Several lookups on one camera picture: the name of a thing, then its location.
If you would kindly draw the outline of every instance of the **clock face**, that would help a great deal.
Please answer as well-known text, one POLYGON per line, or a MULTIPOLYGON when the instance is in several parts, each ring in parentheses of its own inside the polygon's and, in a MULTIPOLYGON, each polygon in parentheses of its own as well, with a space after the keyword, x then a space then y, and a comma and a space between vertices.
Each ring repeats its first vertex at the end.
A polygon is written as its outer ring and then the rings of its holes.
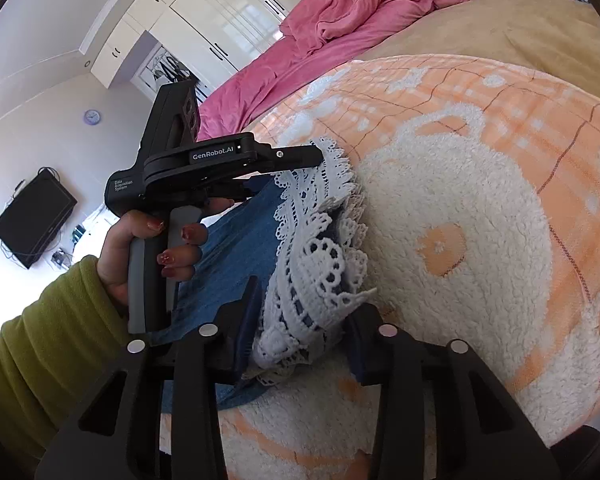
POLYGON ((89 126, 95 126, 100 122, 100 112, 97 110, 87 110, 84 113, 84 122, 89 126))

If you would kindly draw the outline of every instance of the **pink bedding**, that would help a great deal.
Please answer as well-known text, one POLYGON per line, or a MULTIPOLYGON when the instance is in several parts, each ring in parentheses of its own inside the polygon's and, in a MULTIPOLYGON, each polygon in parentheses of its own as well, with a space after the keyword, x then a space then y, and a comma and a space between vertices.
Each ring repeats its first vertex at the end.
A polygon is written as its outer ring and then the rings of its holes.
POLYGON ((200 107, 199 140, 240 132, 254 118, 332 68, 435 9, 468 0, 302 0, 285 35, 200 107))

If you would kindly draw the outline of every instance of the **blue denim fabric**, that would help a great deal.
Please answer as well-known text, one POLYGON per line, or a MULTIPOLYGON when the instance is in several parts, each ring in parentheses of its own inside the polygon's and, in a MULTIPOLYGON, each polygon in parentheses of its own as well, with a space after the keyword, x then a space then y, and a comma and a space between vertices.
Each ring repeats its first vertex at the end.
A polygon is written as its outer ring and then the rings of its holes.
MULTIPOLYGON (((282 203, 280 189, 272 180, 253 198, 224 215, 209 228, 202 246, 203 257, 196 275, 181 283, 171 326, 152 334, 154 344, 176 341, 203 323, 213 321, 218 308, 242 297, 250 276, 258 276, 263 290, 276 268, 278 222, 273 218, 282 203)), ((251 402, 266 391, 258 381, 237 386, 216 385, 218 409, 251 402)), ((162 411, 171 413, 173 381, 164 388, 162 411)))

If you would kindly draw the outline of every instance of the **black tv screen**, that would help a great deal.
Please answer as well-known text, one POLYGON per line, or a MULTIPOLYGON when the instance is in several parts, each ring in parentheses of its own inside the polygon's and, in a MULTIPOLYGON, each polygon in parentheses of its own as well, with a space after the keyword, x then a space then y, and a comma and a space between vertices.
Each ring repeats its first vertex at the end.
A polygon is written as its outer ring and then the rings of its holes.
POLYGON ((29 269, 56 238, 77 200, 41 170, 0 215, 0 240, 29 269))

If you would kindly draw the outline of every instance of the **scalloped lace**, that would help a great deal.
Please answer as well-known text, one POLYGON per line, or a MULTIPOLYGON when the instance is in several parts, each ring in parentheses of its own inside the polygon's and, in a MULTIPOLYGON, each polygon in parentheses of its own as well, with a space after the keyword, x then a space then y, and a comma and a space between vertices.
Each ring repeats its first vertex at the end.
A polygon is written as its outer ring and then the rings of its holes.
POLYGON ((375 292, 358 291, 367 262, 360 250, 366 235, 361 187, 334 140, 311 142, 323 163, 275 179, 284 189, 274 215, 278 261, 253 344, 260 370, 251 371, 265 384, 279 383, 297 364, 311 364, 337 344, 342 321, 375 292))

